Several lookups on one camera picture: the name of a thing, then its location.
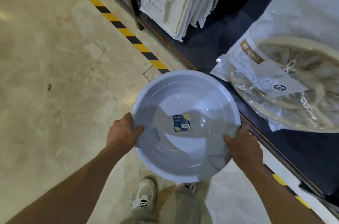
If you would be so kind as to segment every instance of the blue label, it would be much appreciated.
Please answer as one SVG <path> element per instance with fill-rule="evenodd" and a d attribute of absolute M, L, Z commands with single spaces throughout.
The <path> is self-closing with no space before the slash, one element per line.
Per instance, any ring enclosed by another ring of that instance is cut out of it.
<path fill-rule="evenodd" d="M 188 131 L 191 129 L 189 114 L 174 115 L 173 123 L 175 132 Z"/>

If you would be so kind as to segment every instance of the sneaker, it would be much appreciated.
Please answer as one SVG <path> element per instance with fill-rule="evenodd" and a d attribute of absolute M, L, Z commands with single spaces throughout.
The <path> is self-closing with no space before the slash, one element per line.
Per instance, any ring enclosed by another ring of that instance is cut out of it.
<path fill-rule="evenodd" d="M 152 211 L 156 197 L 156 186 L 152 179 L 143 179 L 132 198 L 132 209 L 144 207 Z"/>
<path fill-rule="evenodd" d="M 198 188 L 198 182 L 194 182 L 194 183 L 183 183 L 181 184 L 182 186 L 188 188 L 189 190 L 192 190 L 193 193 L 195 193 L 195 191 L 197 191 Z"/>

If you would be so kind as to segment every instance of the forearm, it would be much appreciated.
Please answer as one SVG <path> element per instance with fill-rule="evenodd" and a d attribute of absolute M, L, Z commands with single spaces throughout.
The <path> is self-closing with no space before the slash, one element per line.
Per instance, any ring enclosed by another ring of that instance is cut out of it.
<path fill-rule="evenodd" d="M 301 204 L 264 167 L 246 171 L 246 176 L 259 194 L 272 224 L 323 224 Z"/>
<path fill-rule="evenodd" d="M 106 147 L 92 161 L 24 208 L 8 224 L 85 224 L 111 170 L 123 155 L 115 146 Z"/>

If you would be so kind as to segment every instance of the tiled floor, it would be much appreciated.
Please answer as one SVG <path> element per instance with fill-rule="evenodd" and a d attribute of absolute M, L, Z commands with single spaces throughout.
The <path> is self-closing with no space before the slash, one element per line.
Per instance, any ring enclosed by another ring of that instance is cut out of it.
<path fill-rule="evenodd" d="M 113 0 L 101 0 L 170 70 L 184 67 L 140 32 Z M 88 0 L 0 0 L 0 223 L 92 159 L 109 126 L 160 73 Z M 265 152 L 266 164 L 295 178 Z M 132 150 L 115 166 L 88 223 L 118 223 L 139 180 L 153 175 L 161 208 L 174 183 Z M 315 212 L 335 223 L 313 198 Z M 230 162 L 198 197 L 203 223 L 269 223 L 250 182 Z"/>

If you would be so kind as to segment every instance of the black shelf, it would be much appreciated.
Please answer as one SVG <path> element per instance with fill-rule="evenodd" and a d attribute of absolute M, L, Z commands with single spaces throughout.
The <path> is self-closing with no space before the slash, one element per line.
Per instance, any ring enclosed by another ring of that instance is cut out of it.
<path fill-rule="evenodd" d="M 147 15 L 141 13 L 138 18 L 143 26 L 160 37 L 159 41 L 179 54 L 193 69 L 209 74 L 216 58 L 227 53 L 270 1 L 245 0 L 235 12 L 236 8 L 223 10 L 218 5 L 202 29 L 188 27 L 183 42 L 171 38 Z M 317 196 L 324 199 L 336 196 L 339 188 L 339 134 L 292 130 L 272 132 L 266 120 L 259 117 L 229 83 L 219 81 L 231 92 L 243 118 L 252 125 L 252 132 L 266 148 Z"/>

